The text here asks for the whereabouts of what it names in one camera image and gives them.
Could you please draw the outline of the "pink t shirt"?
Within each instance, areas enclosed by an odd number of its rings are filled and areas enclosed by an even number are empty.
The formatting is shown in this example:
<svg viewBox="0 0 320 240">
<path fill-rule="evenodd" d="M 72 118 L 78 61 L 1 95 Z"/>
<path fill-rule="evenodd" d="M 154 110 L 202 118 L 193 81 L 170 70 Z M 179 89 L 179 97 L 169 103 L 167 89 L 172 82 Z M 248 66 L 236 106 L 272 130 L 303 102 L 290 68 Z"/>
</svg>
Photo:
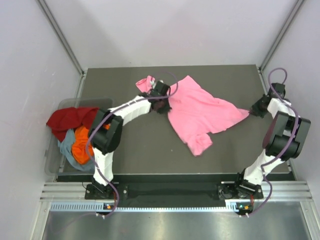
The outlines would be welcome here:
<svg viewBox="0 0 320 240">
<path fill-rule="evenodd" d="M 217 134 L 249 116 L 249 111 L 213 97 L 191 76 L 172 85 L 177 92 L 168 98 L 171 110 L 168 120 L 178 137 L 194 156 L 200 156 L 213 143 L 209 133 Z"/>
</svg>

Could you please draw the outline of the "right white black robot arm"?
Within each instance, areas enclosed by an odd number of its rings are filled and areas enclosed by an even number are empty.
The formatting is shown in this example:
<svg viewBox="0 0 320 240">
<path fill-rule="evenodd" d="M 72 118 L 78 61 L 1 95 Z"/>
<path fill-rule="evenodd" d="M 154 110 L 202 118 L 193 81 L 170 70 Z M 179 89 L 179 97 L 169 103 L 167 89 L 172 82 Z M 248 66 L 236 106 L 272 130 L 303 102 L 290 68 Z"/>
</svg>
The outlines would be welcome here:
<svg viewBox="0 0 320 240">
<path fill-rule="evenodd" d="M 239 198 L 261 199 L 262 182 L 274 168 L 300 155 L 311 127 L 311 121 L 296 114 L 291 103 L 283 99 L 271 98 L 265 112 L 271 114 L 272 122 L 262 142 L 262 153 L 233 185 Z"/>
</svg>

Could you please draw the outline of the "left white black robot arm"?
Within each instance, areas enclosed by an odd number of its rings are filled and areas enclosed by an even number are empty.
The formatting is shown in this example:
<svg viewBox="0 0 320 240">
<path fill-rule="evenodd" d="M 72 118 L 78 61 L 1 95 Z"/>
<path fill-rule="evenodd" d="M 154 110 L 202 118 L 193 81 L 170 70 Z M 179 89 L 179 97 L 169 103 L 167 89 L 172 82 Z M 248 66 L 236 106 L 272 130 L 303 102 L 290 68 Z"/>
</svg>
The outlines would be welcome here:
<svg viewBox="0 0 320 240">
<path fill-rule="evenodd" d="M 93 150 L 94 174 L 91 184 L 86 187 L 86 199 L 108 199 L 115 192 L 116 188 L 111 184 L 114 178 L 113 155 L 120 144 L 123 127 L 152 111 L 159 114 L 169 112 L 169 96 L 168 90 L 153 89 L 118 107 L 98 110 L 88 134 Z"/>
</svg>

